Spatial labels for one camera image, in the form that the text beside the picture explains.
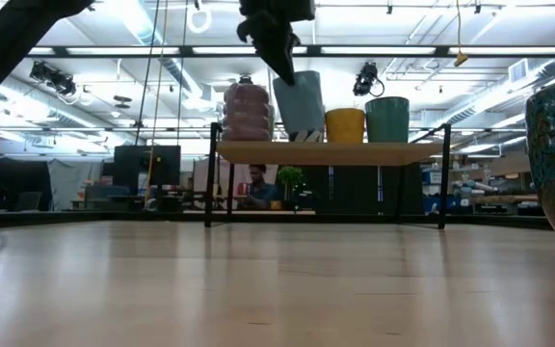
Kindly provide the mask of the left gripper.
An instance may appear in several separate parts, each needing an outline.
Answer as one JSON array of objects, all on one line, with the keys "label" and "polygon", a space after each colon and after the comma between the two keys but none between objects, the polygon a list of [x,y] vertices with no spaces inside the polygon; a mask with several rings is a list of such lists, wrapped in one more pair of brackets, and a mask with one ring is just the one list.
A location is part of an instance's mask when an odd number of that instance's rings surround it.
[{"label": "left gripper", "polygon": [[238,24],[236,34],[241,42],[254,42],[257,55],[288,86],[294,86],[293,49],[301,42],[293,32],[289,22],[311,21],[315,19],[313,0],[239,0],[243,16],[268,13],[279,23],[265,23],[259,29],[254,20]]}]

